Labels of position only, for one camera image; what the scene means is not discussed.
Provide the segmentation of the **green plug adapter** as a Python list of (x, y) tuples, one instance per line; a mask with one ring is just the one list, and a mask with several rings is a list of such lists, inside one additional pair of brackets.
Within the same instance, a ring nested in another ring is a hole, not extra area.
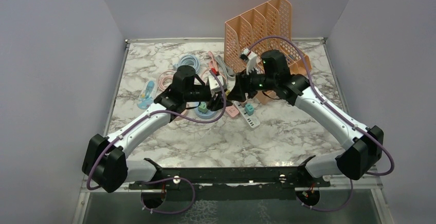
[(205, 102), (201, 102), (197, 109), (202, 114), (206, 114), (208, 112), (207, 104)]

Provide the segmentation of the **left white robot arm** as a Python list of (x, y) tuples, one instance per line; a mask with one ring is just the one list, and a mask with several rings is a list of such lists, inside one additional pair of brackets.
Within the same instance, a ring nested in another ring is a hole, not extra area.
[(190, 102), (209, 102), (224, 111), (227, 106), (222, 76), (210, 71), (211, 79), (204, 82), (188, 65), (177, 68), (172, 83), (149, 108), (125, 127), (107, 136), (94, 135), (88, 144), (82, 165), (87, 175), (86, 188), (103, 188), (112, 193), (127, 182), (142, 181), (149, 188), (161, 184), (159, 166), (151, 160), (129, 161), (133, 150), (161, 127), (182, 115)]

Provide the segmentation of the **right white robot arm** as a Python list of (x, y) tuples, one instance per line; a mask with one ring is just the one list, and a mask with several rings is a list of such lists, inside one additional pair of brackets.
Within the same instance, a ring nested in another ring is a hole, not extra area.
[(379, 147), (384, 132), (378, 127), (369, 128), (344, 113), (320, 94), (310, 80), (301, 74), (292, 74), (285, 55), (279, 50), (269, 50), (261, 55), (244, 49), (241, 58), (247, 60), (244, 70), (235, 75), (235, 85), (227, 98), (244, 102), (260, 91), (273, 91), (321, 124), (344, 149), (314, 156), (301, 163), (297, 181), (310, 186), (324, 175), (345, 175), (358, 180), (381, 158)]

